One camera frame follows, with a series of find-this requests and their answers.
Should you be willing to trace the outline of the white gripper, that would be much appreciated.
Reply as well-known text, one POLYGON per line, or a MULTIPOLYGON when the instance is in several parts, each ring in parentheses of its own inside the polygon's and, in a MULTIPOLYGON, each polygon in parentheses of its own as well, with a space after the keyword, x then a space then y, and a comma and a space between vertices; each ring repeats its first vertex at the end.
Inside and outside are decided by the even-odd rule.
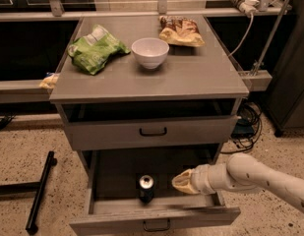
POLYGON ((224 163, 217 165, 202 164, 196 168, 187 169, 175 176, 172 186, 185 194, 210 195, 227 186, 227 171, 224 163))

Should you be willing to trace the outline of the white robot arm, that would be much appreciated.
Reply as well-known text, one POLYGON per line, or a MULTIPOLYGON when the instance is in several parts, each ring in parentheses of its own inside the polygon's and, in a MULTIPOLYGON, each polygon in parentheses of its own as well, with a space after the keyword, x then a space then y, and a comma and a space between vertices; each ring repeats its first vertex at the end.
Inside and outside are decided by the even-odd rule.
POLYGON ((172 186, 190 195, 265 189, 304 213, 304 180, 267 167, 246 153, 232 154, 221 164, 187 169, 172 179, 172 186))

